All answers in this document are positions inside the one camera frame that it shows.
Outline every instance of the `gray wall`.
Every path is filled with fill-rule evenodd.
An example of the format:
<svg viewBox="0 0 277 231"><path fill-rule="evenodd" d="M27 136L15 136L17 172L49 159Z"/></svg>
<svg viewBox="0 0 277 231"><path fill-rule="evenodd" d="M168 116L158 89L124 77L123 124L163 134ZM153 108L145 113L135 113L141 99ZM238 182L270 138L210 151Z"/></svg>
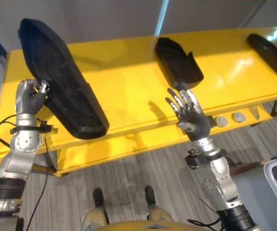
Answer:
<svg viewBox="0 0 277 231"><path fill-rule="evenodd" d="M21 48L22 18L50 26L66 43L153 35L162 0L0 0L0 42ZM277 0L170 0L162 33L277 26Z"/></svg>

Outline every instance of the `yellow table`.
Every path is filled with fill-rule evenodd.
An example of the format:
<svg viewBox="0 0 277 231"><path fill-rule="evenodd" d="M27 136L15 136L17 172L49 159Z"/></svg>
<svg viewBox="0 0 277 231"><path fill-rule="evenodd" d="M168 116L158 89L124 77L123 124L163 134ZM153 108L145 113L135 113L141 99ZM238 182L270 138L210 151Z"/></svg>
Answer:
<svg viewBox="0 0 277 231"><path fill-rule="evenodd" d="M246 37L252 33L271 35L275 29L232 29L167 35L193 51L204 80L193 91L209 116L224 115L229 124L213 128L212 134L270 119L259 105L256 120L247 108L277 99L277 74L250 48ZM126 38L69 44L68 48L90 83L109 122L106 136L83 141L71 136L55 116L43 108L37 115L48 120L58 132L50 134L51 150L59 150L57 175L186 141L174 125L176 117L165 102L168 83L154 54L155 37ZM32 78L22 51L11 51L0 94L0 121L14 114L18 83ZM231 119L235 111L246 122ZM0 136L9 141L10 126L0 126ZM8 149L0 144L0 161Z"/></svg>

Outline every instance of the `gray carpet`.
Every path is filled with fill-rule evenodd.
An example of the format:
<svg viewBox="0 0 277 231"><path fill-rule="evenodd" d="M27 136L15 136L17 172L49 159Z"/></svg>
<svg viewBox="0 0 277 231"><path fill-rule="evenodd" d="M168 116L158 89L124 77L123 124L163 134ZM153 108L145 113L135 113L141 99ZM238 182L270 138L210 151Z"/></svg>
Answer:
<svg viewBox="0 0 277 231"><path fill-rule="evenodd" d="M255 127L246 127L213 136L236 162L253 162L277 155L277 117ZM146 219L143 189L155 189L159 206L176 221L197 219L209 223L217 219L195 195L204 198L198 176L184 157L190 142L151 151L72 172L62 178L49 177L31 230L78 231L82 216L93 208L92 191L104 192L110 222ZM21 216L27 223L39 197L44 175L32 173L24 192Z"/></svg>

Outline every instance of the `round button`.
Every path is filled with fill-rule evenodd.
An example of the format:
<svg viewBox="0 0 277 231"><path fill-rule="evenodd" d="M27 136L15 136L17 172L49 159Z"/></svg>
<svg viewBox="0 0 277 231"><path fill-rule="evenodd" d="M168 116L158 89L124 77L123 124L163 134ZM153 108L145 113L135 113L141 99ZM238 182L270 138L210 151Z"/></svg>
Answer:
<svg viewBox="0 0 277 231"><path fill-rule="evenodd" d="M226 127L228 124L228 121L223 116L218 116L215 118L216 125L220 128Z"/></svg>
<svg viewBox="0 0 277 231"><path fill-rule="evenodd" d="M236 123L243 123L245 121L245 115L241 112L235 112L233 114L233 120L236 122Z"/></svg>

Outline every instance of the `wire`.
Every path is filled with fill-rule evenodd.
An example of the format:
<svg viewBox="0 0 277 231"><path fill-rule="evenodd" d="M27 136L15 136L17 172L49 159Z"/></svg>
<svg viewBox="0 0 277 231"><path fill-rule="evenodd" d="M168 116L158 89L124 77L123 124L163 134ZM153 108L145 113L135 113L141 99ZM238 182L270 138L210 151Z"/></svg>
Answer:
<svg viewBox="0 0 277 231"><path fill-rule="evenodd" d="M15 126L14 123L7 121L7 119L12 118L12 117L15 117L15 116L17 116L17 115L10 115L10 116L6 117L5 119L3 119L3 120L0 122L0 125L2 125L2 124L4 124L4 123L7 123L7 124L11 124L11 125ZM6 147L10 148L9 143L7 143L7 142L6 142L5 140L3 140L2 138L0 138L0 142L1 142L2 144L4 144Z"/></svg>
<svg viewBox="0 0 277 231"><path fill-rule="evenodd" d="M44 142L45 142L45 144L46 144L46 152L47 152L47 155L49 155L49 150L48 150L48 144L47 144L47 138L46 138L46 136L47 136L47 134L45 134L45 136L44 136ZM34 214L35 214L35 212L36 212L36 210L37 210L37 207L38 207L38 205L39 205L39 202L40 202L40 200L41 200L41 198L42 198L42 196L43 196L43 194L44 194L44 191L45 191L45 189L46 189L47 182L48 182L48 176L49 176L49 167L47 167L46 180L44 181L44 185L43 185L43 188L42 188L42 192L41 192L41 194L40 194L40 196L39 196L39 199L38 199L38 201L37 201L37 203L36 203L36 205L35 205L35 208L34 208L34 211L33 211L32 215L31 215L31 218L29 219L29 222L28 222L26 231L28 231L28 229L29 229L29 227L30 227L30 225L31 225L31 223L32 223Z"/></svg>
<svg viewBox="0 0 277 231"><path fill-rule="evenodd" d="M213 211L214 213L217 213L217 212L215 212L209 205L207 205L207 203L204 202L193 190L192 190L192 193L193 193L201 202L203 202L208 208L210 208L211 211ZM217 223L220 222L220 221L221 221L221 219L219 218L219 219L216 220L215 222L212 222L212 223L210 223L210 224L205 224L205 223L202 223L202 222L200 222L200 221L198 221L198 220L191 220L191 219L188 219L188 222L191 223L191 224L193 224L193 225L197 225L197 226L200 226L200 227L207 227L207 228L209 228L209 229L211 229L211 230L214 230L214 231L216 231L216 230L215 230L214 228L212 228L211 226L217 224Z"/></svg>
<svg viewBox="0 0 277 231"><path fill-rule="evenodd" d="M210 208L211 211L213 211L214 213L217 213L215 212L214 209L212 209L209 205L207 205L206 202L203 201L203 199L201 199L197 194L195 194L195 192L192 190L192 193L194 194L194 196L196 196L201 202L203 202L208 208Z"/></svg>

